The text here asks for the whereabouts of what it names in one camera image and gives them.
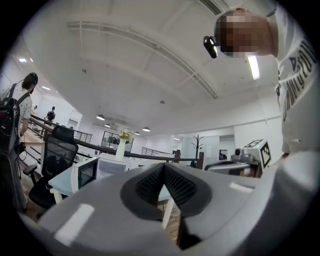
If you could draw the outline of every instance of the office chair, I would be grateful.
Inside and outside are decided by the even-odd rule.
[[[23,170],[25,175],[30,175],[33,187],[29,198],[37,205],[49,209],[56,204],[55,197],[47,188],[48,181],[72,166],[78,145],[74,141],[74,132],[68,128],[56,126],[52,133],[44,138],[44,156],[41,173],[43,177],[36,182],[34,171],[37,165],[30,165]]]

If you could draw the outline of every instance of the monitor screen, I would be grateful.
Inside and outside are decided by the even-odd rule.
[[[126,171],[126,164],[101,160],[99,165],[99,171],[103,177],[108,177]]]
[[[97,162],[85,164],[78,168],[79,189],[95,180],[97,177]]]

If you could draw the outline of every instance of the black backpack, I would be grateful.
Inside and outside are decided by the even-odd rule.
[[[8,156],[13,149],[19,147],[19,105],[30,93],[27,92],[18,100],[12,98],[16,83],[8,92],[8,97],[0,102],[0,155]]]

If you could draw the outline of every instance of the black vent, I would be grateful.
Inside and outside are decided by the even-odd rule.
[[[135,191],[142,200],[156,206],[163,185],[164,172],[161,168],[139,181],[135,186]]]
[[[214,15],[218,15],[221,13],[221,10],[211,0],[200,0],[200,2],[208,7]]]
[[[177,206],[186,203],[197,192],[197,187],[192,181],[170,169],[165,170],[165,185],[172,193],[171,196]]]

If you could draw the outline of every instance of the white ceiling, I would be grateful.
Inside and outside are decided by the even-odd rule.
[[[260,1],[241,6],[273,11]],[[29,23],[13,55],[32,58],[20,66],[93,123],[101,125],[103,114],[108,123],[152,130],[157,115],[277,83],[272,56],[257,58],[256,81],[246,58],[210,58],[203,37],[214,33],[217,17],[198,0],[55,1]]]

